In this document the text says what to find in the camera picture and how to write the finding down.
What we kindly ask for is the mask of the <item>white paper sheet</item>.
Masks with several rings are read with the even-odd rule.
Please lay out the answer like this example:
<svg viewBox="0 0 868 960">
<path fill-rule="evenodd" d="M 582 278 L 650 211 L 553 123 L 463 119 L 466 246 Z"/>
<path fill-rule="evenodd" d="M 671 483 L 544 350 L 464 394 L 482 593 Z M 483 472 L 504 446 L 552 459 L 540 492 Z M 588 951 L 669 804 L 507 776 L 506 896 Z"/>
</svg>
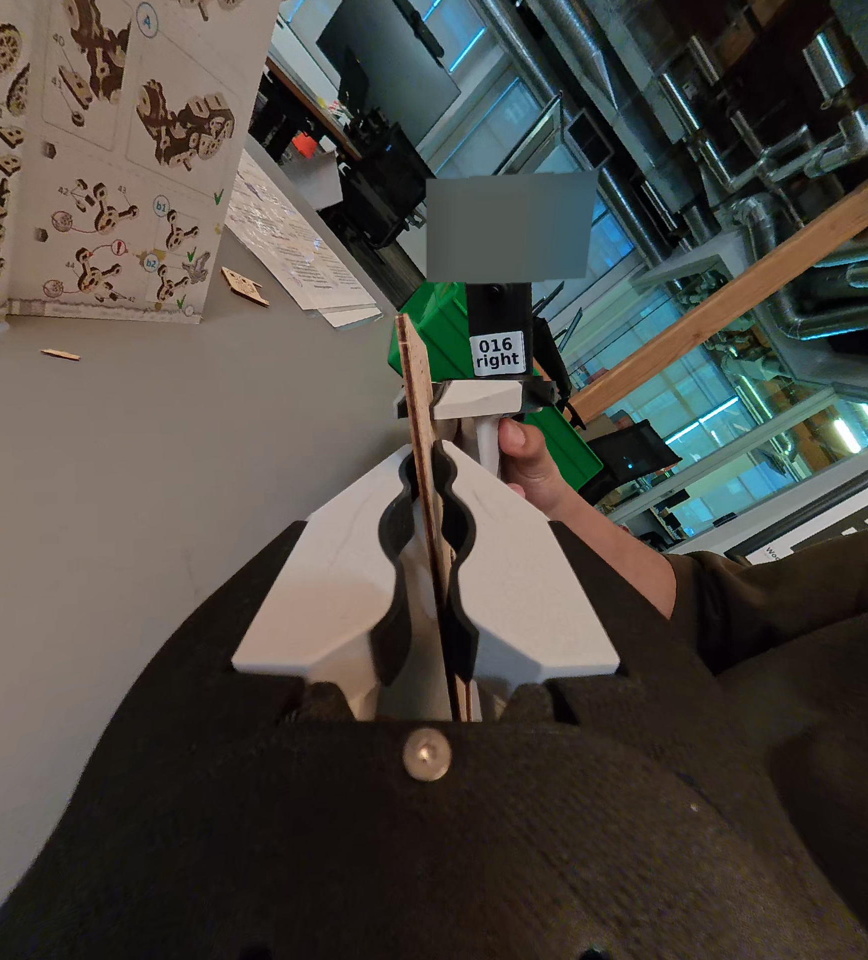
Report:
<svg viewBox="0 0 868 960">
<path fill-rule="evenodd" d="M 326 210 L 343 202 L 341 173 L 334 151 L 319 153 L 307 161 L 305 197 L 315 210 Z"/>
</svg>

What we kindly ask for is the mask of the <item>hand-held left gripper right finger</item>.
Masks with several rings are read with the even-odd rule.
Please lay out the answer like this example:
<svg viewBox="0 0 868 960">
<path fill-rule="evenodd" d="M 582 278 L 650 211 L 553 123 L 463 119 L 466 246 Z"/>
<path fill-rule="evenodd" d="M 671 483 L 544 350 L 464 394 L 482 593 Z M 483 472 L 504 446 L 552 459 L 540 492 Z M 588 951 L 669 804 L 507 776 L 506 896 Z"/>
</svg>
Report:
<svg viewBox="0 0 868 960">
<path fill-rule="evenodd" d="M 569 530 L 460 450 L 432 447 L 432 580 L 449 718 L 470 719 L 477 686 L 614 675 L 620 655 L 573 569 Z"/>
</svg>

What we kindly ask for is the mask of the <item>green plastic bin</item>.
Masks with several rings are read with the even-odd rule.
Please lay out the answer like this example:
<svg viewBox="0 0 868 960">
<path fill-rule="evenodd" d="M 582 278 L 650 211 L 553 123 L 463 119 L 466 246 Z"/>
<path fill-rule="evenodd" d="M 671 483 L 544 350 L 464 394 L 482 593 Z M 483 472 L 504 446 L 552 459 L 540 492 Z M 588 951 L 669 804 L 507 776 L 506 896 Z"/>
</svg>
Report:
<svg viewBox="0 0 868 960">
<path fill-rule="evenodd" d="M 410 317 L 427 347 L 433 381 L 474 378 L 464 283 L 425 282 L 401 311 Z M 574 490 L 580 491 L 604 469 L 579 432 L 553 406 L 524 414 L 523 420 L 544 435 L 561 476 Z"/>
</svg>

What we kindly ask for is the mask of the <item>wooden ceiling beam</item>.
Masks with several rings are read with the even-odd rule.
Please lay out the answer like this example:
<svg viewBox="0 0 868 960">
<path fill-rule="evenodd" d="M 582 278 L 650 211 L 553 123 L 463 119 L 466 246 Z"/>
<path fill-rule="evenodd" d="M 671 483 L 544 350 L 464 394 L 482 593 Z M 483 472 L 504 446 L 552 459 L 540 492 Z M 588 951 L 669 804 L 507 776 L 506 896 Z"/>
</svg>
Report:
<svg viewBox="0 0 868 960">
<path fill-rule="evenodd" d="M 573 409 L 589 424 L 866 228 L 868 180 L 578 392 Z"/>
</svg>

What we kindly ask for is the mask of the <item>grey desk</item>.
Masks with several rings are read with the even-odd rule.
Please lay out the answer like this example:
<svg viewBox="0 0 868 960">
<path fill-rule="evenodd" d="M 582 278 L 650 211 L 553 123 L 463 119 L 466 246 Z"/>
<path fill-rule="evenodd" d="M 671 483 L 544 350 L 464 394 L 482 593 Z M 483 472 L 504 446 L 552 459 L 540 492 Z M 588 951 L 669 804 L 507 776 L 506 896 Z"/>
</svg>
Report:
<svg viewBox="0 0 868 960">
<path fill-rule="evenodd" d="M 226 229 L 198 324 L 16 317 L 0 333 L 0 904 L 184 620 L 404 441 L 395 295 L 335 329 Z M 42 349 L 79 354 L 80 362 Z"/>
</svg>

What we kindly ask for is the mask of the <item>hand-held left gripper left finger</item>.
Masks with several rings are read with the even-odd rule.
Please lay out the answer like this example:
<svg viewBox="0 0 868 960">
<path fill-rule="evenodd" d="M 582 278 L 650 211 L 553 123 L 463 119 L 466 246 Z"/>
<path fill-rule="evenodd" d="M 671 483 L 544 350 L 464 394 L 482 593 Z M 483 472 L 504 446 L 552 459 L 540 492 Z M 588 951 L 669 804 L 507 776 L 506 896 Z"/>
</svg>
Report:
<svg viewBox="0 0 868 960">
<path fill-rule="evenodd" d="M 452 718 L 415 480 L 404 445 L 299 524 L 236 670 L 332 684 L 358 720 Z"/>
</svg>

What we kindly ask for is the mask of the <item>cluster of metal ceiling pipes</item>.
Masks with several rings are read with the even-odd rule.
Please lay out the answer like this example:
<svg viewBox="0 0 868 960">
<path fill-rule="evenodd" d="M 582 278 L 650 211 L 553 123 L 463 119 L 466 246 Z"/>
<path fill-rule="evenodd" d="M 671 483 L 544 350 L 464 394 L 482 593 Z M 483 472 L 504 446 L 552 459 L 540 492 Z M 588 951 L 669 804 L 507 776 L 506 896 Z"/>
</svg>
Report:
<svg viewBox="0 0 868 960">
<path fill-rule="evenodd" d="M 684 311 L 868 179 L 868 2 L 475 2 Z M 744 247 L 738 269 L 724 241 Z"/>
</svg>

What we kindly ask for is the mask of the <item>large black display screen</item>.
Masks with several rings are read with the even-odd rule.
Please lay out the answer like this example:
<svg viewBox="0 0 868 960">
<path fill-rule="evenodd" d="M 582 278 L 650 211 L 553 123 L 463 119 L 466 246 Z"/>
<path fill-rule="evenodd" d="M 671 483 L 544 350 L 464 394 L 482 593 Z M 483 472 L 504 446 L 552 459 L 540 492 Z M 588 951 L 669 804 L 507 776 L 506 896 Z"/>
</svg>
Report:
<svg viewBox="0 0 868 960">
<path fill-rule="evenodd" d="M 352 117 L 377 111 L 414 146 L 461 95 L 412 2 L 344 1 L 317 44 L 340 74 L 339 99 Z"/>
</svg>

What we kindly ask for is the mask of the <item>wooden sheet with round holes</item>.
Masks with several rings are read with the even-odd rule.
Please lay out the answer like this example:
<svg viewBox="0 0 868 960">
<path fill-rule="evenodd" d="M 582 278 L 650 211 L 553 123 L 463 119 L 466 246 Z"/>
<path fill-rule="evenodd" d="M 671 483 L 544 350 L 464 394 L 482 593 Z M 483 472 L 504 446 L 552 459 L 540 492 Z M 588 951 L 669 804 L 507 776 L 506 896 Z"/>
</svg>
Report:
<svg viewBox="0 0 868 960">
<path fill-rule="evenodd" d="M 433 582 L 444 672 L 452 718 L 471 721 L 472 699 L 468 684 L 459 680 L 450 663 L 444 613 L 452 568 L 453 552 L 442 535 L 442 504 L 435 488 L 433 452 L 438 439 L 432 416 L 433 383 L 425 343 L 407 314 L 394 321 L 395 335 L 402 367 L 407 418 L 414 451 L 417 491 L 423 517 L 427 555 Z"/>
</svg>

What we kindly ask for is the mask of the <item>assembly instruction sheet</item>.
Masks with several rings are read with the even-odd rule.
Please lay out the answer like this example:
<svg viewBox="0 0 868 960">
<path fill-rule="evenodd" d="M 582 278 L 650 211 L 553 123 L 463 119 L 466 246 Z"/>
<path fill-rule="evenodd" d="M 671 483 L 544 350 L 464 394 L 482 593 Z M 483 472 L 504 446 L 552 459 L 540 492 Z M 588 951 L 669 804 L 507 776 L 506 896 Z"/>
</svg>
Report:
<svg viewBox="0 0 868 960">
<path fill-rule="evenodd" d="M 0 1 L 0 330 L 197 324 L 275 1 Z"/>
</svg>

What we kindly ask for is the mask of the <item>person's brown shirt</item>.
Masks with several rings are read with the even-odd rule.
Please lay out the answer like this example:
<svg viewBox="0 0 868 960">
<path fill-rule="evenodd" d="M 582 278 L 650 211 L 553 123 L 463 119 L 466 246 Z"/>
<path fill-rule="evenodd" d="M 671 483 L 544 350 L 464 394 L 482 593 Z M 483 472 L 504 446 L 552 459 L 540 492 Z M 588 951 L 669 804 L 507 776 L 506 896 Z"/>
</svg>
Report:
<svg viewBox="0 0 868 960">
<path fill-rule="evenodd" d="M 668 558 L 680 618 L 800 839 L 868 931 L 868 531 Z"/>
</svg>

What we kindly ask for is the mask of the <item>framed marker poster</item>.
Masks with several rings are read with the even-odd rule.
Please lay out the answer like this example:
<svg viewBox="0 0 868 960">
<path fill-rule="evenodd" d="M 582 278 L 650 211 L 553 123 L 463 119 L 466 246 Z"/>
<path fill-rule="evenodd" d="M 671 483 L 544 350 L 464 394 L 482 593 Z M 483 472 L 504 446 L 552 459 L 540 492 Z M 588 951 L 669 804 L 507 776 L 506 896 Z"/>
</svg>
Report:
<svg viewBox="0 0 868 960">
<path fill-rule="evenodd" d="M 867 531 L 868 470 L 728 548 L 725 555 L 742 566 L 757 566 Z"/>
</svg>

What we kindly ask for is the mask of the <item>small square wooden piece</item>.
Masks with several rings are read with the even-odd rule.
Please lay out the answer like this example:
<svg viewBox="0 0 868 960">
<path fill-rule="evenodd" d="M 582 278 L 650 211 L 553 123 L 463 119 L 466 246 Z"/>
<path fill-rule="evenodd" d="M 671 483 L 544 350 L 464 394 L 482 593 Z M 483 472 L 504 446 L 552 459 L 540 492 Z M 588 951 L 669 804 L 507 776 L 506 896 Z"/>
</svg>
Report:
<svg viewBox="0 0 868 960">
<path fill-rule="evenodd" d="M 255 281 L 227 267 L 222 267 L 221 273 L 232 293 L 258 306 L 270 307 L 270 302 L 262 296 Z"/>
</svg>

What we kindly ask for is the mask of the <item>person's right hand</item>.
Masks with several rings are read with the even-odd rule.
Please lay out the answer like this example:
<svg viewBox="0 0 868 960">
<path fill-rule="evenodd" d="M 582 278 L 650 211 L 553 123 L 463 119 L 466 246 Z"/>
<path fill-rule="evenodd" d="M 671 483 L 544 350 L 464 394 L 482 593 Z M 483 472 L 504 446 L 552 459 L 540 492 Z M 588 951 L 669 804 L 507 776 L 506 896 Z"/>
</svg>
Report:
<svg viewBox="0 0 868 960">
<path fill-rule="evenodd" d="M 538 428 L 502 418 L 498 442 L 503 479 L 549 521 L 567 524 L 578 507 L 586 507 L 560 474 Z"/>
</svg>

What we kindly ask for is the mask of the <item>clear plastic wrapper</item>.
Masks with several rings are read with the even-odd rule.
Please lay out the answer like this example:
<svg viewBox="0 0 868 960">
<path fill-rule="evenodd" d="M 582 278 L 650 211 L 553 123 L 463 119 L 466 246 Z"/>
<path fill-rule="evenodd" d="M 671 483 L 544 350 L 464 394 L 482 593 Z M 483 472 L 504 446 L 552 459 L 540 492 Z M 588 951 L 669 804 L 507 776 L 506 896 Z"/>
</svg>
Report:
<svg viewBox="0 0 868 960">
<path fill-rule="evenodd" d="M 247 148 L 231 186 L 225 226 L 296 305 L 333 328 L 378 320 L 383 308 L 340 256 L 340 242 L 282 173 Z"/>
</svg>

